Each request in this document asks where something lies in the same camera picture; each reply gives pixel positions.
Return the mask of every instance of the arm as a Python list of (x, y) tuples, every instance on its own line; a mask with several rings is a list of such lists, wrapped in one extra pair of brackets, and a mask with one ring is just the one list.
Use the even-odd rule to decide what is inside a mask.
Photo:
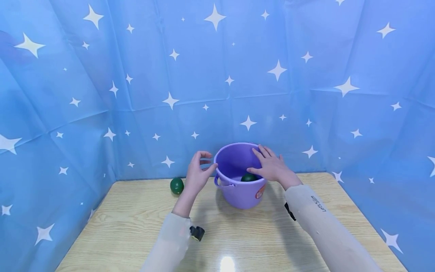
[(201, 158), (211, 158), (211, 154), (198, 151), (192, 158), (187, 170), (184, 190), (172, 212), (166, 216), (157, 241), (140, 272), (172, 272), (186, 255), (191, 237), (192, 223), (189, 215), (193, 203), (208, 177), (218, 166), (213, 164), (207, 169), (201, 169), (201, 165), (210, 163), (209, 160), (201, 160)]
[(253, 149), (261, 162), (261, 169), (248, 172), (270, 181), (278, 181), (285, 190), (285, 198), (294, 217), (313, 239), (331, 272), (381, 272), (365, 248), (326, 209), (320, 198), (297, 175), (287, 168), (267, 147)]

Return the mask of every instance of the purple bucket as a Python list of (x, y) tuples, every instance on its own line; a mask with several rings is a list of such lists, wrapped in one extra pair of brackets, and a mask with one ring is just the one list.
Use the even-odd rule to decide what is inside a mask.
[(258, 145), (253, 143), (229, 144), (221, 148), (214, 157), (214, 162), (219, 164), (214, 184), (222, 191), (225, 200), (239, 209), (249, 209), (260, 203), (266, 187), (267, 180), (262, 177), (256, 181), (240, 181), (247, 173), (247, 168), (261, 168), (261, 163), (252, 152), (252, 148), (259, 151)]

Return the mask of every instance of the bucket handle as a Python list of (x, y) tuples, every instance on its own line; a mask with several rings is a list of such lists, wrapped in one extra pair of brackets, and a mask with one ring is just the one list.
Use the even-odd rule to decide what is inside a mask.
[(216, 187), (218, 187), (219, 189), (221, 189), (221, 190), (229, 190), (229, 189), (234, 188), (234, 184), (230, 184), (230, 185), (227, 185), (227, 186), (220, 186), (218, 184), (218, 179), (219, 179), (219, 175), (216, 174), (216, 176), (214, 176), (214, 185), (216, 185)]

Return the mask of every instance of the bucket rim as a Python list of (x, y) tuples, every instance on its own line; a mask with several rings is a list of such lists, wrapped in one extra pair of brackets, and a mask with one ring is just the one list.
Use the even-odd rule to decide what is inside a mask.
[[(216, 163), (216, 158), (218, 157), (218, 155), (219, 155), (219, 153), (220, 153), (221, 151), (223, 151), (224, 149), (226, 149), (226, 148), (228, 148), (228, 147), (230, 147), (230, 146), (238, 145), (238, 144), (246, 144), (246, 145), (250, 145), (250, 146), (252, 146), (253, 148), (257, 148), (257, 147), (258, 147), (257, 144), (254, 144), (254, 143), (248, 143), (248, 142), (238, 142), (238, 143), (228, 144), (228, 145), (226, 145), (226, 146), (223, 146), (221, 149), (219, 149), (219, 151), (218, 151), (218, 152), (216, 153), (216, 155), (214, 156), (213, 162)], [(216, 168), (216, 172), (217, 172), (217, 175), (218, 175), (220, 178), (225, 177), (226, 179), (231, 180), (231, 182), (233, 182), (233, 183), (235, 183), (235, 184), (244, 184), (244, 185), (247, 185), (247, 184), (257, 184), (257, 183), (262, 183), (262, 182), (265, 181), (264, 178), (260, 178), (260, 179), (258, 179), (258, 180), (256, 180), (256, 181), (250, 181), (250, 182), (236, 181), (236, 180), (234, 180), (234, 179), (232, 179), (232, 178), (229, 178), (229, 177), (227, 177), (226, 175), (222, 174), (222, 172), (219, 170), (219, 166)]]

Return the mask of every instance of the orange label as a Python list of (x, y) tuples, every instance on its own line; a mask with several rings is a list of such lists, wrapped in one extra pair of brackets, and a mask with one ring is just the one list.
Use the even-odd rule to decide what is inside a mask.
[(255, 194), (255, 198), (259, 199), (260, 197), (262, 197), (265, 189), (266, 189), (266, 184), (263, 185), (263, 187), (261, 187), (260, 190), (258, 190), (258, 192)]

